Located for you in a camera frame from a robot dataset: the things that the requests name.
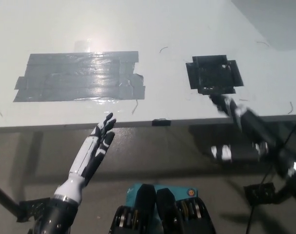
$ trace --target black 3d printed part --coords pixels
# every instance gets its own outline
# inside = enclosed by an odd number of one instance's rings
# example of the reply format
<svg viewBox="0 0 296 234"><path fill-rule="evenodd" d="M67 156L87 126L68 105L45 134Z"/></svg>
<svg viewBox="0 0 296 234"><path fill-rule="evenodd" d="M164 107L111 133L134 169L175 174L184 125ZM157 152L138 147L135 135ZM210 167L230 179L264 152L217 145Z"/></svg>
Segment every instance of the black 3d printed part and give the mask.
<svg viewBox="0 0 296 234"><path fill-rule="evenodd" d="M235 94L234 87L243 86L235 60L227 60L226 55L192 57L186 63L191 89L200 94Z"/></svg>
<svg viewBox="0 0 296 234"><path fill-rule="evenodd" d="M251 206L273 203L275 190L273 183L254 184L244 187L246 199Z"/></svg>

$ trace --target orange label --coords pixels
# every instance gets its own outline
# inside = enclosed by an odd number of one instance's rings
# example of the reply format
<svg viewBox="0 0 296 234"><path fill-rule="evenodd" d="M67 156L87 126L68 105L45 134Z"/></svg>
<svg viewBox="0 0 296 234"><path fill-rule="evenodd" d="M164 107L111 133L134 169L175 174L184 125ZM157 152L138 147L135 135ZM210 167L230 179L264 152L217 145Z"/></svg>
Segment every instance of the orange label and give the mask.
<svg viewBox="0 0 296 234"><path fill-rule="evenodd" d="M195 196L195 195L196 195L196 192L195 192L194 189L188 189L187 194L188 194L189 196Z"/></svg>

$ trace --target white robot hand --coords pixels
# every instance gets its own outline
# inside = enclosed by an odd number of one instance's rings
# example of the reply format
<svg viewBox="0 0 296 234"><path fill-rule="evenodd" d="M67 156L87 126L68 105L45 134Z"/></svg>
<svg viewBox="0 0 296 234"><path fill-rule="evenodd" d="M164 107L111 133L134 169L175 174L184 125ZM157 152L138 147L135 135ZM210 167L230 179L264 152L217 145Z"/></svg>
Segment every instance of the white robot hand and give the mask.
<svg viewBox="0 0 296 234"><path fill-rule="evenodd" d="M83 142L72 164L67 181L57 188L54 198L78 205L81 203L82 189L87 186L112 143L115 134L108 131L114 127L115 122L116 119L110 113L94 128Z"/></svg>

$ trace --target robot finger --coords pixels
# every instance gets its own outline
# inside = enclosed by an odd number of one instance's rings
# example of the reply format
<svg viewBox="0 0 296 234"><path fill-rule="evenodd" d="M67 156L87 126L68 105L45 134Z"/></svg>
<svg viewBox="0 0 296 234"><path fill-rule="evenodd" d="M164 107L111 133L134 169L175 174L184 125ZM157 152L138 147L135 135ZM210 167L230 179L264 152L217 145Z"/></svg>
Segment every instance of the robot finger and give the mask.
<svg viewBox="0 0 296 234"><path fill-rule="evenodd" d="M87 166L85 167L82 176L85 178L85 185L89 183L90 179L93 177L94 173L100 166L102 160L104 159L105 154L107 153L115 134L114 132L109 132L102 144L100 144L95 155L91 158Z"/></svg>
<svg viewBox="0 0 296 234"><path fill-rule="evenodd" d="M107 131L114 127L116 119L113 118L113 114L110 113L103 122L100 122L92 131L91 136L96 136L99 141L102 142Z"/></svg>

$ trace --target gray duct tape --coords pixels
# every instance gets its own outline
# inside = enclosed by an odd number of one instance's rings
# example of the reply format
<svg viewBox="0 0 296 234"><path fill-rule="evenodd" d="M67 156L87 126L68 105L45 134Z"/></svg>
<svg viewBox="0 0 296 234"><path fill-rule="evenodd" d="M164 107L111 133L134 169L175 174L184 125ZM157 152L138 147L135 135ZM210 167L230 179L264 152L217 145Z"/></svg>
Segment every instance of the gray duct tape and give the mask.
<svg viewBox="0 0 296 234"><path fill-rule="evenodd" d="M73 101L80 99L144 99L145 87L131 86L68 89L24 89L19 90L14 102Z"/></svg>
<svg viewBox="0 0 296 234"><path fill-rule="evenodd" d="M103 53L31 54L28 65L93 64L109 62L114 58L122 62L139 62L138 51Z"/></svg>
<svg viewBox="0 0 296 234"><path fill-rule="evenodd" d="M138 52L32 54L14 102L144 99Z"/></svg>

